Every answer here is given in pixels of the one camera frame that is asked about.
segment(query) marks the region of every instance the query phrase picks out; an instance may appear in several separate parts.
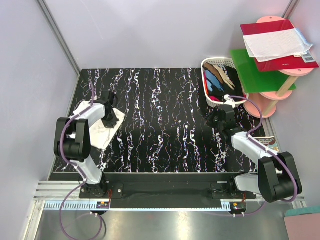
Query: floor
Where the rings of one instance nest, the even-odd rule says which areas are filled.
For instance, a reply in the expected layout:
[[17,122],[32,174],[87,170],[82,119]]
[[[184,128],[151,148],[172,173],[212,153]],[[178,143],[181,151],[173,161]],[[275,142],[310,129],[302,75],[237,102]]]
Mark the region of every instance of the floor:
[[[248,212],[259,205],[248,202]],[[233,218],[226,212],[155,212],[110,211],[102,215],[107,226],[99,240],[289,240],[284,213],[292,204],[267,204],[259,214]],[[92,238],[99,229],[99,220],[92,216],[80,217],[86,212],[64,211],[62,222],[75,239]],[[59,224],[59,211],[45,210],[42,214],[36,240],[67,239]]]
[[[89,100],[89,79],[99,97],[117,94],[124,112],[120,130],[106,150],[92,148],[95,163],[106,173],[213,173],[249,172],[255,165],[239,151],[221,142],[206,125],[213,111],[206,103],[200,68],[84,69],[71,111]],[[240,126],[259,123],[240,106]],[[261,127],[255,136],[264,136]],[[74,169],[57,158],[54,173]]]

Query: reflective floor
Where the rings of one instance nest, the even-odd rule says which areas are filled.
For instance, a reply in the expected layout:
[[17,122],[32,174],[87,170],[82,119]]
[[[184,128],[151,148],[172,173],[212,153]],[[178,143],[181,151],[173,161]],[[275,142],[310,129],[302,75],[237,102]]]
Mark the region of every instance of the reflective floor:
[[[259,205],[247,203],[247,212]],[[246,217],[223,217],[205,212],[114,212],[103,215],[107,226],[98,240],[288,240],[285,212],[290,203],[267,204],[258,214]],[[100,223],[93,216],[75,222],[83,211],[64,211],[62,221],[75,239],[87,240],[98,231]],[[216,212],[228,216],[229,213]],[[66,240],[59,225],[59,212],[46,210],[39,225],[37,240]]]

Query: white laundry basket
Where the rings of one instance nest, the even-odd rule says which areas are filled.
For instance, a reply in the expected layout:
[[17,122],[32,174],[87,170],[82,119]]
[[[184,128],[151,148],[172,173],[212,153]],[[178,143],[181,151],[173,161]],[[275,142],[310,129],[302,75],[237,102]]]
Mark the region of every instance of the white laundry basket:
[[[204,89],[206,102],[208,103],[208,105],[210,107],[215,108],[215,107],[217,107],[219,105],[224,104],[224,102],[223,101],[212,101],[210,99],[210,97],[208,96],[208,94],[207,94],[206,85],[205,85],[206,79],[205,79],[204,68],[203,68],[205,63],[211,64],[211,65],[225,65],[225,66],[228,66],[228,67],[231,67],[231,68],[234,68],[234,69],[236,69],[236,66],[234,64],[234,61],[229,57],[211,57],[211,58],[207,58],[207,59],[203,60],[203,62],[201,63],[202,85],[203,85],[203,89]],[[242,92],[243,92],[243,94],[246,95],[246,98],[249,98],[249,94],[245,93],[243,87],[242,87]],[[246,101],[247,100],[235,101],[235,106],[238,107],[241,104],[244,104]]]

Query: white cloth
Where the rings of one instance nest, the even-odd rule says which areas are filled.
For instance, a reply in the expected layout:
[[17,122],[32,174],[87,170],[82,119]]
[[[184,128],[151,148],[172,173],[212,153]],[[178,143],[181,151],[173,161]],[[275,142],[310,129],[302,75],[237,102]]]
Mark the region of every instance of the white cloth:
[[[80,103],[79,107],[73,112],[75,115],[79,112],[83,111],[89,106],[88,101],[83,101]],[[113,109],[116,117],[119,121],[116,123],[114,128],[106,128],[102,122],[102,120],[98,120],[95,124],[93,124],[90,129],[90,141],[91,145],[97,149],[106,150],[110,142],[113,140],[117,131],[119,130],[121,124],[125,120],[125,114],[118,109]]]
[[243,39],[249,56],[258,62],[301,55],[313,46],[297,28],[245,35]]

